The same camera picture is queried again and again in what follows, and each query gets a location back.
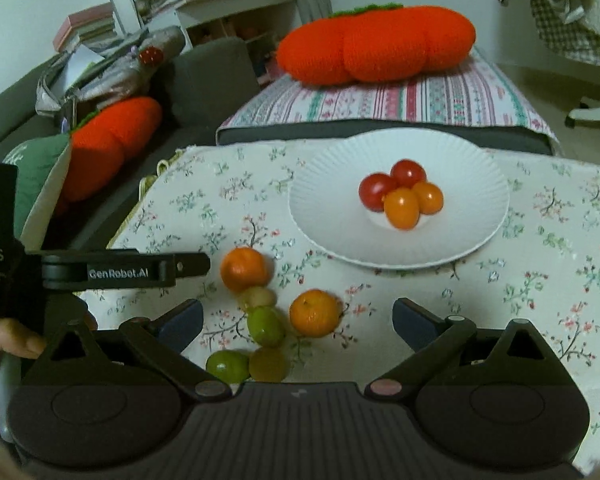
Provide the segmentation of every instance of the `green pillow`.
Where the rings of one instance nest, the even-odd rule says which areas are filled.
[[[26,140],[4,158],[18,167],[13,235],[27,251],[45,240],[71,160],[71,137],[61,134]]]

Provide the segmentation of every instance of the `table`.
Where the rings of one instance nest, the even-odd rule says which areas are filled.
[[[274,260],[270,286],[280,309],[309,288],[328,290],[343,302],[344,317],[330,336],[287,337],[290,381],[363,385],[403,361],[411,350],[391,326],[391,307],[399,297],[440,317],[462,313],[489,328],[526,317],[551,343],[589,403],[590,430],[576,465],[590,470],[591,460],[600,460],[600,168],[490,152],[511,190],[506,220],[495,237],[446,266],[389,272],[328,257],[289,216],[287,190],[295,172],[331,142],[336,141],[185,150],[148,189],[112,247],[206,251],[211,272],[180,280],[171,289],[84,293],[101,328],[135,316],[155,318],[198,298],[205,307],[205,327],[185,350],[187,358],[204,366],[217,349],[256,348],[218,273],[222,256],[244,245]],[[346,219],[342,225],[346,228]]]

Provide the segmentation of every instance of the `cherry tomato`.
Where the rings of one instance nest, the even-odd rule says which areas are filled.
[[[376,213],[384,211],[384,196],[398,187],[398,183],[385,173],[373,173],[360,182],[358,195],[360,202]]]
[[[397,180],[400,187],[411,189],[417,182],[424,182],[427,179],[423,167],[413,160],[399,160],[391,168],[391,176]]]
[[[423,215],[435,215],[445,205],[442,191],[430,182],[418,182],[413,186],[413,192],[418,199],[418,206]]]
[[[416,194],[406,187],[399,187],[388,193],[384,197],[384,214],[396,229],[413,229],[420,219]]]

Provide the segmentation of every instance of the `plaid cloth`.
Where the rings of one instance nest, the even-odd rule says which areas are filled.
[[[538,35],[546,47],[567,59],[600,66],[600,37],[579,22],[565,25],[547,0],[531,0]]]

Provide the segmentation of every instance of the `finger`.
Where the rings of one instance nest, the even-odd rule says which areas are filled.
[[[35,359],[45,349],[45,340],[14,319],[0,318],[0,351]]]
[[[92,332],[98,329],[98,321],[93,317],[93,314],[89,311],[84,315],[84,323]]]

